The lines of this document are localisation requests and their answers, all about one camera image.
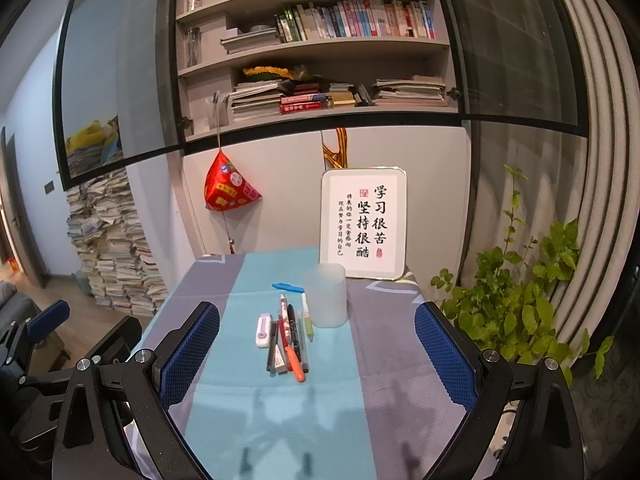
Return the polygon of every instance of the textured blue pad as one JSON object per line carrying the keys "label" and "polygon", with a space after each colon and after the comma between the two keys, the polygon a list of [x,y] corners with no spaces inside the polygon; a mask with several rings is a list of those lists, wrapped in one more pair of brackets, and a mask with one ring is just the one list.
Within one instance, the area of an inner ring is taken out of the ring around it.
{"label": "textured blue pad", "polygon": [[66,301],[57,300],[27,323],[27,339],[30,343],[44,341],[47,336],[69,319]]}
{"label": "textured blue pad", "polygon": [[160,404],[166,410],[182,402],[200,365],[220,330],[220,313],[210,304],[162,369]]}
{"label": "textured blue pad", "polygon": [[470,412],[476,403],[473,370],[424,303],[415,310],[415,333],[451,400]]}

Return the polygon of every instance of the white and pink pen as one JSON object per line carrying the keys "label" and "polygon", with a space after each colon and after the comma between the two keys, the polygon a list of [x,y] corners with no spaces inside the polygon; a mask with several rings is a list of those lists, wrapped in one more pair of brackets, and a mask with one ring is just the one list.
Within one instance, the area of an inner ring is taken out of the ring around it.
{"label": "white and pink pen", "polygon": [[280,313],[282,314],[282,322],[284,324],[284,336],[287,338],[287,344],[291,343],[291,326],[289,325],[289,316],[287,316],[287,298],[284,294],[280,295]]}

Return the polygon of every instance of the blue pen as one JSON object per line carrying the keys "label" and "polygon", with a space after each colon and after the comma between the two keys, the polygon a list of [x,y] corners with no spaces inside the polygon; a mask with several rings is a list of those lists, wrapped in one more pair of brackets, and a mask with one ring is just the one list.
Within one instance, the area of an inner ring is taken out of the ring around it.
{"label": "blue pen", "polygon": [[277,288],[278,290],[287,290],[288,292],[298,292],[300,294],[305,291],[305,289],[301,286],[293,286],[289,285],[288,283],[271,283],[271,286],[273,288]]}

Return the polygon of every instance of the green marker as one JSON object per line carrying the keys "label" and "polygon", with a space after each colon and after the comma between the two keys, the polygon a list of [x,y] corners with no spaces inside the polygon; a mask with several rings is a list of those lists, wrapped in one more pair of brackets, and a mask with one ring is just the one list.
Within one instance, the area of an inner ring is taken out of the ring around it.
{"label": "green marker", "polygon": [[305,331],[309,341],[314,340],[314,326],[311,323],[311,316],[309,316],[309,306],[306,304],[306,294],[302,293],[302,307],[305,312]]}

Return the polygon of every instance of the wooden floor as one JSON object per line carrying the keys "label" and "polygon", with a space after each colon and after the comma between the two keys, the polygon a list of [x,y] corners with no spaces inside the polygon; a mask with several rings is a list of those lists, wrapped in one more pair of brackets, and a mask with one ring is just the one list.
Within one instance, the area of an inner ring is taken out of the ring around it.
{"label": "wooden floor", "polygon": [[[40,309],[44,310],[57,300],[69,304],[71,314],[56,333],[65,343],[71,359],[64,365],[72,367],[117,323],[124,314],[110,308],[98,306],[94,298],[84,294],[74,280],[55,278],[46,288],[31,285],[23,274],[11,274],[10,269],[0,269],[0,280],[15,283],[20,292],[29,296]],[[152,318],[141,317],[145,329]]]}

